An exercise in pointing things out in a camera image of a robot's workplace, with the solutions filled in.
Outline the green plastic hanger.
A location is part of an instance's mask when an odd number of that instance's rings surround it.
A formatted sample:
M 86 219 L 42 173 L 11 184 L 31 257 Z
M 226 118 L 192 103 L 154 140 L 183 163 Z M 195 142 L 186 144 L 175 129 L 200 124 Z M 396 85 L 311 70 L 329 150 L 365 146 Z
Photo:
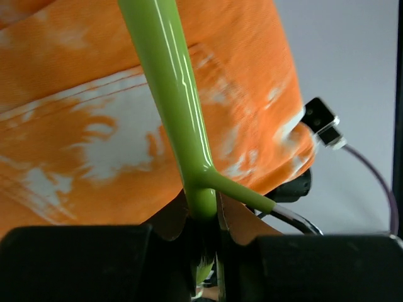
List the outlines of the green plastic hanger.
M 214 167 L 176 2 L 119 1 L 118 5 L 171 143 L 191 217 L 212 221 L 220 192 L 304 234 L 320 235 L 309 220 L 224 177 Z

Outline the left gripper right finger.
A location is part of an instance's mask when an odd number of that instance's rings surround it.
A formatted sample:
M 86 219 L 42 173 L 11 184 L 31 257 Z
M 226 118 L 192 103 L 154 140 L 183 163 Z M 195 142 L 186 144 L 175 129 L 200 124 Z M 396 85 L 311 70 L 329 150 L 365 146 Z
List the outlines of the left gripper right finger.
M 229 243 L 221 301 L 402 301 L 402 240 L 393 235 L 282 235 Z

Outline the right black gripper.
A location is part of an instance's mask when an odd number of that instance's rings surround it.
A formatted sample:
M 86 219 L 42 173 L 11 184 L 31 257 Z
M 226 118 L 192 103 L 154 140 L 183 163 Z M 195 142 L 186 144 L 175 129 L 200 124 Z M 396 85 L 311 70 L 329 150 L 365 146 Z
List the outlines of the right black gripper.
M 293 179 L 283 183 L 270 192 L 270 198 L 277 203 L 294 203 L 308 195 L 312 187 L 312 174 L 310 169 Z

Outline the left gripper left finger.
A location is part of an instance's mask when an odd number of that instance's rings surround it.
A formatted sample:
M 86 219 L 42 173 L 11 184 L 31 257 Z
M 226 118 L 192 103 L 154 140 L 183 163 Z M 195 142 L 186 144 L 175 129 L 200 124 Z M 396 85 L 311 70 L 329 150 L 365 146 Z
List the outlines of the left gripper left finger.
M 142 226 L 26 226 L 1 240 L 2 301 L 189 301 L 193 270 Z

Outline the orange white patterned trousers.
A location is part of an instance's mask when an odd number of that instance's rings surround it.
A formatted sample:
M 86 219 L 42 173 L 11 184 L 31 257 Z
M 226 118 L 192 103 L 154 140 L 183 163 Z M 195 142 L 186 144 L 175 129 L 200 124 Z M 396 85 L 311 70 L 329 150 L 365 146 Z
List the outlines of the orange white patterned trousers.
M 273 1 L 179 1 L 216 168 L 266 194 L 315 144 Z M 116 1 L 1 2 L 1 232 L 139 224 L 181 190 Z

